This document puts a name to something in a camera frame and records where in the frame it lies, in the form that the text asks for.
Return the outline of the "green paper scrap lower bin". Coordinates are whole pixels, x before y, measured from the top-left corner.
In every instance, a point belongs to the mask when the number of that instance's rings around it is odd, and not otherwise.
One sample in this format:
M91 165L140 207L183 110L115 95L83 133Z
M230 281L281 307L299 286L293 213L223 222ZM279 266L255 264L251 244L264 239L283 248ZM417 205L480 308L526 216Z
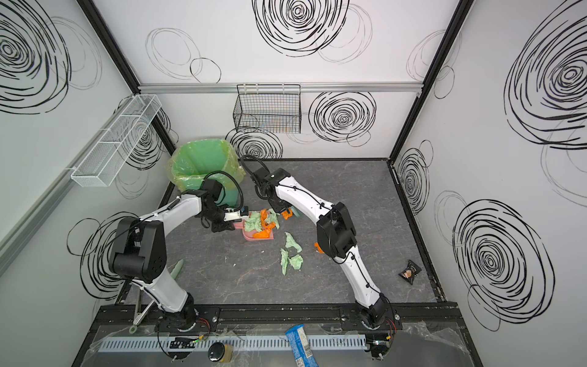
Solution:
M297 253L300 253L303 251L302 247L298 244L298 242L294 239L294 237L289 232L286 232L285 235L286 235L286 243L285 243L286 249L295 249Z

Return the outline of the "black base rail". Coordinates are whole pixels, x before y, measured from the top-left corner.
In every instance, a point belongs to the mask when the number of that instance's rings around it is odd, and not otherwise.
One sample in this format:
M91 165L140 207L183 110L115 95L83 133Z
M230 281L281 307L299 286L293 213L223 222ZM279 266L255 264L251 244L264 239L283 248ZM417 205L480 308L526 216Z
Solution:
M420 321L466 326L459 307L452 302L393 304L379 326L369 325L357 304L240 304L197 305L199 316L191 333L209 333L232 326L321 324L337 330L402 330Z

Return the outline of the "orange paper scrap left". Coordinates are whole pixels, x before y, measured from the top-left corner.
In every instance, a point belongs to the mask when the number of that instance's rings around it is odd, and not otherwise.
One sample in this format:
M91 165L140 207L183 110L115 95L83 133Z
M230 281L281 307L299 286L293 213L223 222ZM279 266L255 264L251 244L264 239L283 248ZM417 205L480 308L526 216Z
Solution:
M292 209L288 208L284 212L282 212L281 215L285 220L289 220L294 214Z

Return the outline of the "green paper scrap front right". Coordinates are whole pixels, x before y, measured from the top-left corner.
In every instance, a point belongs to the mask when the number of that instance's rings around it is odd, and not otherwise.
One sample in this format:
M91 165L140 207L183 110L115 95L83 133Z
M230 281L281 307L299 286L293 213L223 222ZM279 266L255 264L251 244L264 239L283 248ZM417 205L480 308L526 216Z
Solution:
M281 249L281 273L282 275L287 274L288 267L292 267L294 270L301 270L302 264L304 263L304 259L301 255L295 255L290 257L288 251L285 249Z

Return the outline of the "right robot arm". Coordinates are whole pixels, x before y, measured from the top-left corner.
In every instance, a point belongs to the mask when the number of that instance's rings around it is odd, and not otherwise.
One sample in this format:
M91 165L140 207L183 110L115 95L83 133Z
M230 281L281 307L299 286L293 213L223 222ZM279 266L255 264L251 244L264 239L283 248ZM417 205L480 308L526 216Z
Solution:
M363 324L372 330L382 325L393 311L391 302L362 261L356 228L345 204L320 198L284 169L271 172L264 162L250 154L241 156L239 162L254 182L258 197L267 200L275 212L283 213L293 207L312 221L320 249L341 267L351 285Z

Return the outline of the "pink plastic dustpan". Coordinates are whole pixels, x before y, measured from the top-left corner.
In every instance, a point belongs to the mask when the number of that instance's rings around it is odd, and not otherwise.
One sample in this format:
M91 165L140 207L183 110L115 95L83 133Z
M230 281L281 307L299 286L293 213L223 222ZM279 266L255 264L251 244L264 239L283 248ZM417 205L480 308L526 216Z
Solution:
M264 229L262 231L253 229L252 231L246 231L244 222L235 222L234 226L236 230L240 230L242 232L245 240L250 242L273 240L274 238L272 229Z

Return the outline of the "green bin liner bag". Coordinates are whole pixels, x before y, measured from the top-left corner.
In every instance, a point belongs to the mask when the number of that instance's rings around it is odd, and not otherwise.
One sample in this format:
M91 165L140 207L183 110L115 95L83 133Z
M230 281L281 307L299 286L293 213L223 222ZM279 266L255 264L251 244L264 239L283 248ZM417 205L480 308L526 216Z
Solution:
M235 148L224 139L202 139L181 145L166 165L167 176L180 191L198 190L206 175L223 171L241 183L246 175Z

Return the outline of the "green hand brush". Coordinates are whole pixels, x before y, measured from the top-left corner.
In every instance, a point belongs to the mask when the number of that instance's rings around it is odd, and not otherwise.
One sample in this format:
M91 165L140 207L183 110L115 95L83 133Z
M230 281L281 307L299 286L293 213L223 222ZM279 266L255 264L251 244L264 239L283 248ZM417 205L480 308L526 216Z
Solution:
M301 212L295 206L291 206L290 211L292 212L293 215L295 215L295 217L302 216Z

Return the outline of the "orange paper scrap far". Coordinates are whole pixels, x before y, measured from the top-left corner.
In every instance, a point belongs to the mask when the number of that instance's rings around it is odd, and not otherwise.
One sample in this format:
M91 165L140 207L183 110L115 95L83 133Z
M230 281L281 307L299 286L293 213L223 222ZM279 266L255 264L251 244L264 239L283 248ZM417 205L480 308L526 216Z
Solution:
M279 229L280 224L278 222L278 214L273 209L263 209L261 211L261 228L264 231L270 231L272 229Z

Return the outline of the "green trash bin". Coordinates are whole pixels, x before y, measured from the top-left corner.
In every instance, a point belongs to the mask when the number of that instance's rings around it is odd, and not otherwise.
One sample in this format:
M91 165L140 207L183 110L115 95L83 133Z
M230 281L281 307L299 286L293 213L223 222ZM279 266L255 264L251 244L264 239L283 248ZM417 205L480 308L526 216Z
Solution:
M218 206L239 208L242 204L240 184L223 171L214 171L206 175L199 191L206 191L210 202Z

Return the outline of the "green paper scrap centre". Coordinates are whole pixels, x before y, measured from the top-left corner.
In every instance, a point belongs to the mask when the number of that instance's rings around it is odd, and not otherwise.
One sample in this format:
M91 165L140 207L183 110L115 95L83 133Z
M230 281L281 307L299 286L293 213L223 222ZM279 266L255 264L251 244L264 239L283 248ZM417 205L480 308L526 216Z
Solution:
M246 232L261 232L263 230L263 226L261 224L261 213L258 211L252 211L249 213L248 218L245 220L244 223L244 230Z

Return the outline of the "small black snack wrapper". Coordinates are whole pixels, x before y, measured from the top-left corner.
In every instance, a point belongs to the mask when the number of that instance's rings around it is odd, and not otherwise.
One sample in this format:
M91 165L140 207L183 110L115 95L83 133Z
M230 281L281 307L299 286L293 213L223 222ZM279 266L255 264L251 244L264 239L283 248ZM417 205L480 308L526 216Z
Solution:
M406 283L413 285L415 278L420 274L421 271L422 268L415 261L409 259L408 264L404 270L398 274L398 276L406 281Z

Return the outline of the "orange paper scrap right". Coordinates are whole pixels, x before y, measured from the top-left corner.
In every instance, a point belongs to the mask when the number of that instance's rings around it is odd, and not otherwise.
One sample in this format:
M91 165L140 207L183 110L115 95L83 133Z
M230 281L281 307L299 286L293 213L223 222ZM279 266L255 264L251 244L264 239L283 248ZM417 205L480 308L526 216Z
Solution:
M263 229L262 231L256 232L252 235L254 239L273 239L272 229Z

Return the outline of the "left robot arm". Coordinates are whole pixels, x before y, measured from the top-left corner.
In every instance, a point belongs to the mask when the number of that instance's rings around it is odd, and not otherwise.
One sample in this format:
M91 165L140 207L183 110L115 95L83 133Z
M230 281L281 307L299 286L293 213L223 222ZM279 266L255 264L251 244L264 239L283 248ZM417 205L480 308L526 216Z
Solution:
M207 174L199 189L184 191L152 213L120 220L109 254L110 272L148 294L178 330L192 330L198 321L194 298L168 271L166 237L193 217L213 232L234 230L243 218L243 204L242 189L232 175Z

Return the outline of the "green paper scrap by bin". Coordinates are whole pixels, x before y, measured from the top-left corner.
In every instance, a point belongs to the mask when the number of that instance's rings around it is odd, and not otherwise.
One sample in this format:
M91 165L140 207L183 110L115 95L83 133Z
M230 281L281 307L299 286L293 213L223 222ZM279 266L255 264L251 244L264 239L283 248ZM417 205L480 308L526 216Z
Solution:
M273 210L273 209L269 209L268 210L268 215L265 219L265 223L267 226L271 227L271 228L280 228L280 224L278 221L278 214Z

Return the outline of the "small orange paper scrap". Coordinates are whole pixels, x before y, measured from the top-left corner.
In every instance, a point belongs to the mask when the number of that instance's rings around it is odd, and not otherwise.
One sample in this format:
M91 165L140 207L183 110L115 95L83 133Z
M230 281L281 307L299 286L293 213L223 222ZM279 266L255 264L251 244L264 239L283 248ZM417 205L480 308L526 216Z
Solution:
M314 247L316 248L316 251L320 254L325 254L325 252L321 249L319 243L314 243Z

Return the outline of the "green handled tongs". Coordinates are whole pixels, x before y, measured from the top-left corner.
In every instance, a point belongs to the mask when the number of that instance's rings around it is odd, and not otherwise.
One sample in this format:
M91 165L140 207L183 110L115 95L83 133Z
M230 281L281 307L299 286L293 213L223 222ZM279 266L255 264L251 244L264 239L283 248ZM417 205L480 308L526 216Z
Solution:
M168 283L168 281L170 279L176 280L177 276L180 274L180 272L183 268L183 265L184 265L184 260L181 259L174 265L174 267L171 271L166 269L164 271L164 275L166 275L167 278L165 278L164 282ZM138 297L137 297L137 302L135 305L134 319L133 319L132 325L130 327L131 334L134 334L138 331L138 327L141 325L143 320L146 318L146 316L148 316L148 314L150 313L150 311L153 308L157 308L157 307L161 308L162 304L165 301L165 296L162 295L161 290L158 289L156 285L152 285L152 284L144 285L144 284L139 284L138 282L134 282L133 284L138 288ZM147 304L145 307L142 307L143 295L147 295L147 296L149 296L149 298L151 298L150 303Z

